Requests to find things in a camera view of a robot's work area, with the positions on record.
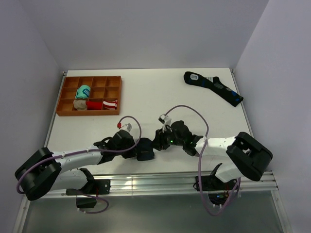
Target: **gray floor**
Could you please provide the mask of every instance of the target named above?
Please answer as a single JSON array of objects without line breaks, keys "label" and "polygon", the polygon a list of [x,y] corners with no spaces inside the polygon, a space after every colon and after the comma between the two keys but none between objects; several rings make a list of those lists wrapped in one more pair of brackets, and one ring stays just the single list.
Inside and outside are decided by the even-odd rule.
[{"label": "gray floor", "polygon": [[110,197],[101,214],[77,212],[75,199],[31,202],[24,233],[280,233],[271,193],[247,192],[211,217],[199,195]]}]

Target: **table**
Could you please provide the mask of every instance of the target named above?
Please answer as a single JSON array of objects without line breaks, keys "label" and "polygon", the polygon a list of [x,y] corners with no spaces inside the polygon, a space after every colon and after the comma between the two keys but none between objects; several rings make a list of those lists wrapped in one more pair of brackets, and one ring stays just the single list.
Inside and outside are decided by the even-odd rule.
[{"label": "table", "polygon": [[[58,116],[55,115],[50,132],[48,148],[51,151],[82,149],[113,136],[118,130],[117,123],[122,116],[134,116],[142,126],[142,136],[154,139],[155,131],[162,127],[158,117],[170,108],[184,104],[199,111],[209,123],[208,137],[229,137],[239,132],[249,133],[247,120],[241,104],[233,107],[212,91],[185,84],[183,75],[193,71],[205,77],[218,76],[221,82],[236,91],[235,83],[228,68],[187,68],[187,69],[115,69],[115,70],[70,70],[70,76],[121,75],[121,111],[118,116]],[[186,108],[177,108],[169,116],[172,122],[183,120],[190,131],[204,135],[206,127],[201,118]],[[138,127],[131,119],[131,134],[138,138]],[[202,170],[213,170],[218,163],[231,163],[228,158],[206,156]],[[181,147],[171,146],[166,151],[155,150],[155,159],[139,162],[123,159],[98,166],[86,166],[92,174],[145,174],[193,172],[198,170],[198,158],[191,157]]]}]

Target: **gray wall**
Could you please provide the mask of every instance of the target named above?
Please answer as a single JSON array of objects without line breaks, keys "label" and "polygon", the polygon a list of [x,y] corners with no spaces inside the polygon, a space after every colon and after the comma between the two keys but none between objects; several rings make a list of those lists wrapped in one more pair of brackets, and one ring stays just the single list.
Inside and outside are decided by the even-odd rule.
[{"label": "gray wall", "polygon": [[270,0],[235,71],[295,233],[310,232],[310,9],[309,0]]},{"label": "gray wall", "polygon": [[0,226],[11,232],[21,195],[15,170],[43,146],[61,73],[17,0],[0,1]]},{"label": "gray wall", "polygon": [[63,69],[235,67],[268,0],[20,0]]}]

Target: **white logo on sock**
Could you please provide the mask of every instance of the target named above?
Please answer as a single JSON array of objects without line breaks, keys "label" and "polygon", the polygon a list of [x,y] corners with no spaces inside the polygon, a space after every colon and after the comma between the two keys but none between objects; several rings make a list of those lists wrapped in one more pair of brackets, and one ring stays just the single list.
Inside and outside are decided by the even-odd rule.
[{"label": "white logo on sock", "polygon": [[198,79],[199,79],[199,76],[197,76],[196,74],[191,74],[191,75],[190,75],[190,78],[191,78],[192,80],[198,80]]}]

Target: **beige sock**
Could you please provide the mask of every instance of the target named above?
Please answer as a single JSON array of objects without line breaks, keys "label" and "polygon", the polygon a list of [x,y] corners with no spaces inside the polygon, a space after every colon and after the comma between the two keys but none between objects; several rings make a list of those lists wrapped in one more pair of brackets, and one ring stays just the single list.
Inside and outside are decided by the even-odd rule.
[{"label": "beige sock", "polygon": [[86,100],[74,100],[73,106],[77,110],[86,110],[87,109]]}]

